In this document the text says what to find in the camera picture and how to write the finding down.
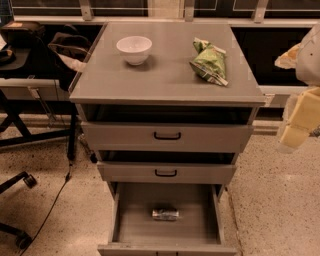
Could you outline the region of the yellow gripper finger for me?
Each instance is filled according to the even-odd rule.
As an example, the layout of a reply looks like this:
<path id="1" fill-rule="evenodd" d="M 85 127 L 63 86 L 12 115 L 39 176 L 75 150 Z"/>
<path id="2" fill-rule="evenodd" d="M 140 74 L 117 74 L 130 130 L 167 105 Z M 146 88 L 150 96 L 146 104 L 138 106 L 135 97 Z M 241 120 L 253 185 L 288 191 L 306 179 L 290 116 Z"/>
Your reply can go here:
<path id="1" fill-rule="evenodd" d="M 278 150 L 293 153 L 320 125 L 320 88 L 313 87 L 291 95 L 278 130 Z"/>
<path id="2" fill-rule="evenodd" d="M 282 69 L 295 69 L 300 44 L 296 44 L 275 60 L 275 66 Z"/>

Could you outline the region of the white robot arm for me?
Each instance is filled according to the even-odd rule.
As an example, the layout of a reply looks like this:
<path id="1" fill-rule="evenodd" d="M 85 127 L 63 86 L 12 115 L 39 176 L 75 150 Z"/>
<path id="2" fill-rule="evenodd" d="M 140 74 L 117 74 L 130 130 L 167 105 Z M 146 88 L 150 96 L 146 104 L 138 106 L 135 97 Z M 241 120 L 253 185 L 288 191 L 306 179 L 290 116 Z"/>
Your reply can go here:
<path id="1" fill-rule="evenodd" d="M 320 126 L 320 24 L 279 56 L 275 65 L 294 69 L 296 78 L 308 85 L 299 95 L 288 98 L 278 130 L 278 150 L 292 153 Z"/>

